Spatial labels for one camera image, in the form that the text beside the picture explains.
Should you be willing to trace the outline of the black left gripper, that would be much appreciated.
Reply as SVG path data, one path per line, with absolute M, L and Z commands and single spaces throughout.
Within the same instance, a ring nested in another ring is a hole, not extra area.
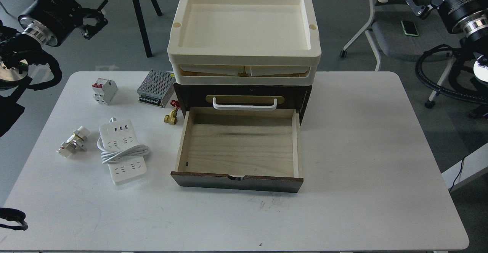
M 18 17 L 22 34 L 40 45 L 60 46 L 75 30 L 80 29 L 85 39 L 91 39 L 107 24 L 101 9 L 83 8 L 75 0 L 37 0 Z

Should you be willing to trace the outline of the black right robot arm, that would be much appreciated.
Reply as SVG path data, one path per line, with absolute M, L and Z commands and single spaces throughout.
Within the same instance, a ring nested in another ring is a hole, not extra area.
M 474 75 L 487 83 L 488 0 L 405 0 L 413 13 L 425 19 L 436 10 L 450 34 L 464 35 L 464 48 L 474 53 Z

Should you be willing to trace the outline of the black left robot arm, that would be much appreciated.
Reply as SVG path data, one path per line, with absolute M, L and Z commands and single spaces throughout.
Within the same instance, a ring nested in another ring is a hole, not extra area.
M 1 25 L 1 90 L 14 89 L 11 95 L 1 97 L 1 135 L 23 114 L 25 108 L 17 101 L 26 89 L 44 90 L 61 82 L 59 62 L 43 46 L 60 46 L 75 28 L 91 39 L 108 24 L 101 11 L 107 3 L 104 0 L 98 8 L 84 8 L 75 0 L 37 0 L 18 18 L 23 31 Z M 33 64 L 47 64 L 52 79 L 33 84 L 28 76 Z

